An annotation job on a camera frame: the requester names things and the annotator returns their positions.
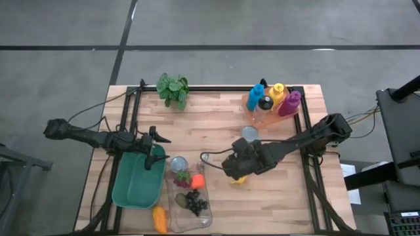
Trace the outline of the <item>blue squeeze bottle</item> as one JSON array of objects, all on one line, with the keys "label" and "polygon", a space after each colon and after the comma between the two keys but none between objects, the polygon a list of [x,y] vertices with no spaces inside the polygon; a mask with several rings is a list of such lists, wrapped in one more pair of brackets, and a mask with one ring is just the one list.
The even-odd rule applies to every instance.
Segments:
[{"label": "blue squeeze bottle", "polygon": [[264,86],[262,84],[256,84],[249,92],[247,99],[247,109],[254,111],[255,107],[259,102],[259,98],[264,95]]}]

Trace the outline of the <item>black support beam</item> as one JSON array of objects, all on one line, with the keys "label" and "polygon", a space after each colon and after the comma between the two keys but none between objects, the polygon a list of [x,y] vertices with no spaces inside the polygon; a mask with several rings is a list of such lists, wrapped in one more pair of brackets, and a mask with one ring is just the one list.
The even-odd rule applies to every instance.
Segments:
[{"label": "black support beam", "polygon": [[386,181],[397,180],[398,177],[393,163],[379,165],[344,178],[346,189],[349,191]]}]

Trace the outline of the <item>tin can red label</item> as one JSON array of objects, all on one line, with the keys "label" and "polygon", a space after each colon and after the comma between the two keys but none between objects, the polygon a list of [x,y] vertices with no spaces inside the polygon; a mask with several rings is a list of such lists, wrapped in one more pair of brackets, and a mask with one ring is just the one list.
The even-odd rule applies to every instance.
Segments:
[{"label": "tin can red label", "polygon": [[188,161],[182,156],[176,156],[170,161],[170,170],[175,174],[178,172],[186,172],[188,167]]}]

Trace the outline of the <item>dark grape bunch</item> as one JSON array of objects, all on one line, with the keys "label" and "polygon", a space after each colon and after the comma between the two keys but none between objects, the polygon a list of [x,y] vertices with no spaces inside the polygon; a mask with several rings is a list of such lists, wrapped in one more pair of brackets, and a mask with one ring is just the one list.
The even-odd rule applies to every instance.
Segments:
[{"label": "dark grape bunch", "polygon": [[201,193],[194,189],[186,194],[186,208],[197,217],[201,215],[203,210],[209,208],[209,202],[200,198]]}]

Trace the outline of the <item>computer keyboard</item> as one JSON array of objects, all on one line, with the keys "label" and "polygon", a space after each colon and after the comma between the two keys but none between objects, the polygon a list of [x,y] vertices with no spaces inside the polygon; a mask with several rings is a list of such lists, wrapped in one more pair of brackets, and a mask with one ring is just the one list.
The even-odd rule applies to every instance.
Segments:
[{"label": "computer keyboard", "polygon": [[385,212],[388,232],[392,236],[420,236],[420,211]]}]

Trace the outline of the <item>purple squeeze bottle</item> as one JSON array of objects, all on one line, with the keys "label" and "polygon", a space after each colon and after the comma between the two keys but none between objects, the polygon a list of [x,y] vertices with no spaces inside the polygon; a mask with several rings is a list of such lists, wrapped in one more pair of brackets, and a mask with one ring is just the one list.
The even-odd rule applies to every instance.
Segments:
[{"label": "purple squeeze bottle", "polygon": [[301,103],[301,93],[299,91],[292,91],[289,95],[286,96],[285,100],[282,102],[278,115],[280,117],[285,117],[296,111]]}]

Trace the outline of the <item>black pole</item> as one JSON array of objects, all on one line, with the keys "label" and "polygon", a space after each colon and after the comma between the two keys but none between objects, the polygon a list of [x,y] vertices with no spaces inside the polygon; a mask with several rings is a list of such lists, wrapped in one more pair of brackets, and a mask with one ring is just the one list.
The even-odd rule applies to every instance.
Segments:
[{"label": "black pole", "polygon": [[404,102],[406,98],[420,89],[420,75],[398,89],[390,89],[390,97],[395,102]]}]

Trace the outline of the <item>yellow squeeze bottle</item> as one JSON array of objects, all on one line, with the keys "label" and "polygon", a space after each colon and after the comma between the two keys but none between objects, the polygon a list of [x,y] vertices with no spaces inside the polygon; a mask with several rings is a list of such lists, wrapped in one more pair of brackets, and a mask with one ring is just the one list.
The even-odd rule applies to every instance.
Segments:
[{"label": "yellow squeeze bottle", "polygon": [[281,83],[276,83],[268,91],[268,96],[273,100],[272,109],[274,109],[280,102],[284,99],[284,85]]}]

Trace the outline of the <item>green potted plant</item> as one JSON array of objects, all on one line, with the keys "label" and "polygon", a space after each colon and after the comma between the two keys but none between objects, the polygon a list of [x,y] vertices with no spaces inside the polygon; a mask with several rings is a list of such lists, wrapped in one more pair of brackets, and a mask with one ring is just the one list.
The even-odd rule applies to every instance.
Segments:
[{"label": "green potted plant", "polygon": [[165,107],[176,104],[178,110],[185,110],[186,100],[190,92],[188,80],[185,77],[171,77],[167,73],[163,73],[157,84],[157,93],[159,98],[164,100]]}]

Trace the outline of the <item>orange tangerine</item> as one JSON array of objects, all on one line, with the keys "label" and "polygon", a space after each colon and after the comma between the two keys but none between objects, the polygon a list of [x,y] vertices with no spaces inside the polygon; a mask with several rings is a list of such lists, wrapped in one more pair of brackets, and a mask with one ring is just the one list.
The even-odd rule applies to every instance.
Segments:
[{"label": "orange tangerine", "polygon": [[192,189],[201,189],[205,187],[205,176],[203,174],[194,174],[191,176],[190,187]]}]

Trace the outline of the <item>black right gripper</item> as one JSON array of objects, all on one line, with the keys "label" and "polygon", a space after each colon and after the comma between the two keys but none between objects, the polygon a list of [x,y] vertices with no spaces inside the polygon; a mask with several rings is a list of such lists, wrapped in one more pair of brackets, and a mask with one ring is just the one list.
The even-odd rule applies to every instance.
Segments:
[{"label": "black right gripper", "polygon": [[222,169],[235,180],[250,174],[262,174],[276,166],[268,144],[263,144],[260,140],[248,142],[245,138],[240,138],[232,144],[232,149],[234,152],[222,162]]}]

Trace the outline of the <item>brown kiwi fruit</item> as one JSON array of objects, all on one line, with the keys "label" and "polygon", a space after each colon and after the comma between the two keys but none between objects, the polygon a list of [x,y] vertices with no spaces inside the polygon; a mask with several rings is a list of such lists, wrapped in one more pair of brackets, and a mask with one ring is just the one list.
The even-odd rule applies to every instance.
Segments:
[{"label": "brown kiwi fruit", "polygon": [[184,209],[188,208],[188,198],[183,193],[176,194],[175,202],[181,208],[184,208]]}]

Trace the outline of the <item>black metal table frame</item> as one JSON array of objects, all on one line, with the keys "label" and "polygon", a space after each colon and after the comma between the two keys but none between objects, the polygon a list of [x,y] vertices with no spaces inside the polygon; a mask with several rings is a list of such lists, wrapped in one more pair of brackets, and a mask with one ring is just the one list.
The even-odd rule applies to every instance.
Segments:
[{"label": "black metal table frame", "polygon": [[[170,156],[183,156],[191,165],[200,161],[203,151],[220,151],[230,148],[240,137],[241,129],[249,125],[242,108],[253,85],[244,91],[234,91],[241,86],[193,87],[186,109],[181,112],[166,108],[156,92],[141,94],[138,109],[139,130],[156,125],[157,131],[171,144],[161,144]],[[301,85],[306,95],[306,106],[311,125],[317,123],[328,111],[320,85]],[[113,127],[121,120],[125,98],[105,105],[104,113]],[[289,118],[259,131],[262,138],[283,139],[295,135],[295,122]],[[100,169],[107,159],[105,151],[94,150],[85,184],[79,214],[74,229],[89,223],[91,199]],[[223,171],[205,167],[205,181],[213,215],[211,225],[186,231],[187,234],[289,234],[314,233],[305,177],[298,151],[286,156],[274,169],[264,174],[248,177],[241,185],[232,185]],[[107,195],[112,159],[101,178],[96,194],[95,210]],[[326,153],[320,166],[325,193],[338,215],[351,228],[356,229],[352,208],[343,180],[340,161],[335,153]],[[143,235],[156,233],[152,210],[123,208],[120,234]]]}]

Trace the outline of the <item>clear plastic container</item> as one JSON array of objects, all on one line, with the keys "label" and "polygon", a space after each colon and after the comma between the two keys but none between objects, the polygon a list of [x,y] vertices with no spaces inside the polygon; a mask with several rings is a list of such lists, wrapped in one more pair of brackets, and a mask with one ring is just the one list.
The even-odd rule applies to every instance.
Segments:
[{"label": "clear plastic container", "polygon": [[[201,163],[192,165],[187,170],[190,175],[194,174],[203,174],[204,175],[204,166]],[[200,216],[196,216],[190,210],[179,207],[175,202],[175,196],[178,193],[187,194],[189,191],[192,191],[191,187],[183,188],[178,187],[173,183],[175,178],[175,173],[171,170],[168,170],[165,173],[165,181],[167,184],[167,196],[169,201],[169,219],[170,219],[170,228],[174,233],[185,233],[187,231],[192,231],[195,229],[205,228],[211,225],[213,221],[213,215],[210,207],[210,200],[207,192],[207,186],[197,189],[200,193],[201,199],[204,199],[209,202],[209,208],[203,210]]]}]

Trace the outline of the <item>clear bottle black lid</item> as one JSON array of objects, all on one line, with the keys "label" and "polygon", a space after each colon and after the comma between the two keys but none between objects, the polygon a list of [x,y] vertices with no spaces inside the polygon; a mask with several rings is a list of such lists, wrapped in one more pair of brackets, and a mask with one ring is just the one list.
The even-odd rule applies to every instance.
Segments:
[{"label": "clear bottle black lid", "polygon": [[254,110],[254,121],[256,125],[264,122],[268,114],[271,112],[274,101],[270,96],[263,95],[259,98]]}]

